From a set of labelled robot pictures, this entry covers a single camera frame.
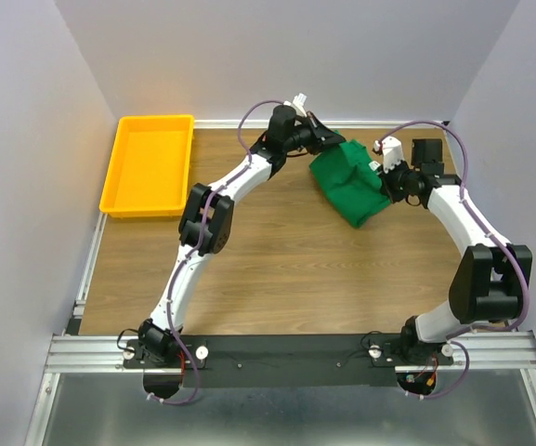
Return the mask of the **green t shirt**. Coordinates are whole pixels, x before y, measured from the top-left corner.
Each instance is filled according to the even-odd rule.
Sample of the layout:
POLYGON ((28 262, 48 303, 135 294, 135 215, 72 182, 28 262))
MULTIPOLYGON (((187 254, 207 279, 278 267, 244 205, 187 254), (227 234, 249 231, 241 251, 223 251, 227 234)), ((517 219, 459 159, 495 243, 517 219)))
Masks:
POLYGON ((355 229, 391 205, 381 192, 381 179, 371 169, 372 161, 366 147, 351 139, 323 152, 309 165, 327 201, 355 229))

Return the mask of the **yellow plastic tray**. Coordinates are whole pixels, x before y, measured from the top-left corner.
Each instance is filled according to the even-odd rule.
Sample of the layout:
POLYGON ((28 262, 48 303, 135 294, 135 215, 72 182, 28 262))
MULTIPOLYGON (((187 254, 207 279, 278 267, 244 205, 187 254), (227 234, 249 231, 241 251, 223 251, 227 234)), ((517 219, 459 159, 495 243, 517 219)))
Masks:
POLYGON ((190 114, 122 117, 99 211, 113 218, 181 216, 189 192, 194 123, 190 114))

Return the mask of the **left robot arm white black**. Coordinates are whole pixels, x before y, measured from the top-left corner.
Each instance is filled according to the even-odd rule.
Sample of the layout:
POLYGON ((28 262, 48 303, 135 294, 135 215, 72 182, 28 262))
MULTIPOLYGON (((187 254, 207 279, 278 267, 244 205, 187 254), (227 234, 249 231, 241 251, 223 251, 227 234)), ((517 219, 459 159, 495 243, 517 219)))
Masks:
POLYGON ((306 100, 302 93, 290 101, 273 100, 268 128, 251 147, 243 147, 243 161, 219 180, 190 190, 178 225, 176 263, 158 304, 137 330, 153 365, 191 357, 180 339, 187 307, 206 265, 229 240, 235 205, 274 177, 293 151, 318 154, 345 140, 306 110, 306 100))

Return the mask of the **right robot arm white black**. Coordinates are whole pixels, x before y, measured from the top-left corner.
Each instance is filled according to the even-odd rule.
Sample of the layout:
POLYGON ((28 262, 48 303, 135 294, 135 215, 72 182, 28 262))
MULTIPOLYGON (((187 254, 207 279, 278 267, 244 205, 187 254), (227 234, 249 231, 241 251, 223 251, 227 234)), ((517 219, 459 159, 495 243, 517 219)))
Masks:
POLYGON ((375 169, 382 193, 393 203, 415 198, 443 225, 461 255, 447 300, 406 320, 394 353, 416 364, 457 335, 503 328, 522 318, 528 309, 532 253, 496 233, 471 203, 463 180, 446 173, 441 140, 414 140, 409 161, 394 137, 375 142, 373 150, 383 157, 375 169))

